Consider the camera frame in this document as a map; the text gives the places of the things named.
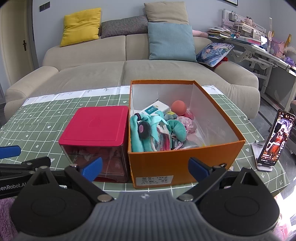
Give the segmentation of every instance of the stack of papers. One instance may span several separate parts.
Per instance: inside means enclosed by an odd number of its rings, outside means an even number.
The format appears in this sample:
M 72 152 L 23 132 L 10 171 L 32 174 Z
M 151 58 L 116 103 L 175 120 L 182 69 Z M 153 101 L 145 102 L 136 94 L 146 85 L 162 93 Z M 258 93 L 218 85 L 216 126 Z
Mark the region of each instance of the stack of papers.
M 228 29 L 220 28 L 220 27 L 213 27 L 209 28 L 207 33 L 211 38 L 215 39 L 222 39 L 222 38 L 232 38 L 232 32 Z

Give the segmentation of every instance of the teal label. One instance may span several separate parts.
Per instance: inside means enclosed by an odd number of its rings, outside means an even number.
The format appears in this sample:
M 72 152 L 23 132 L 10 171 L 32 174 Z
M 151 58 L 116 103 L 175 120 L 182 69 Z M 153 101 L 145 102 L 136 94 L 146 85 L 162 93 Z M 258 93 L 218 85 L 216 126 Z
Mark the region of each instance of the teal label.
M 153 106 L 150 106 L 148 109 L 146 109 L 145 112 L 150 115 L 157 110 L 158 109 L 153 105 Z

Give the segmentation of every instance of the red lid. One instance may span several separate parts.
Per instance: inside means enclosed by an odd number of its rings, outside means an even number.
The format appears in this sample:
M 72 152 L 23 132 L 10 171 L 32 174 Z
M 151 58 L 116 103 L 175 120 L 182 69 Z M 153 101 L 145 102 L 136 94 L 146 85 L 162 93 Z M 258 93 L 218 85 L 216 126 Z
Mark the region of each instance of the red lid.
M 120 146 L 124 141 L 127 106 L 82 107 L 77 110 L 60 145 Z

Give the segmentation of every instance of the white desk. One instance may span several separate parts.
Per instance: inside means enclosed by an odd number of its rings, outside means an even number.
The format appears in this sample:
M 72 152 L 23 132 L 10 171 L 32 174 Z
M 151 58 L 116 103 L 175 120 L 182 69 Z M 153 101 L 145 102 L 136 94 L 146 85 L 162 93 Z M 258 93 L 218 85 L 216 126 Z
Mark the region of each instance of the white desk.
M 260 95 L 263 99 L 265 99 L 269 104 L 271 104 L 276 110 L 280 109 L 278 105 L 276 105 L 270 98 L 265 95 L 265 90 L 269 82 L 269 78 L 271 75 L 272 68 L 280 67 L 286 70 L 288 73 L 292 74 L 295 77 L 294 85 L 292 87 L 291 94 L 289 96 L 289 100 L 287 105 L 285 106 L 285 111 L 290 110 L 290 103 L 295 99 L 296 96 L 296 73 L 291 70 L 291 66 L 281 59 L 267 53 L 260 47 L 255 47 L 253 45 L 249 45 L 246 43 L 242 43 L 233 39 L 224 39 L 224 42 L 231 43 L 233 45 L 241 46 L 245 49 L 244 52 L 238 50 L 231 50 L 229 53 L 236 63 L 242 62 L 243 60 L 247 60 L 250 62 L 250 67 L 254 68 L 255 63 L 257 63 L 261 69 L 266 70 L 265 74 L 257 74 L 254 73 L 258 78 L 264 79 L 263 86 L 260 91 Z

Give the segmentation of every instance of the white sticker label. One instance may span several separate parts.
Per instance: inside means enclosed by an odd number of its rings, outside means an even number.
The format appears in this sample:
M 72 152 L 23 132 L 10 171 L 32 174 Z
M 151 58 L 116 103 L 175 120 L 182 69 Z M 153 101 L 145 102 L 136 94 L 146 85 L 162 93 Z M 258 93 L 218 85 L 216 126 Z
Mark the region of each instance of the white sticker label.
M 136 184 L 137 186 L 170 184 L 173 177 L 173 175 L 161 177 L 136 177 Z

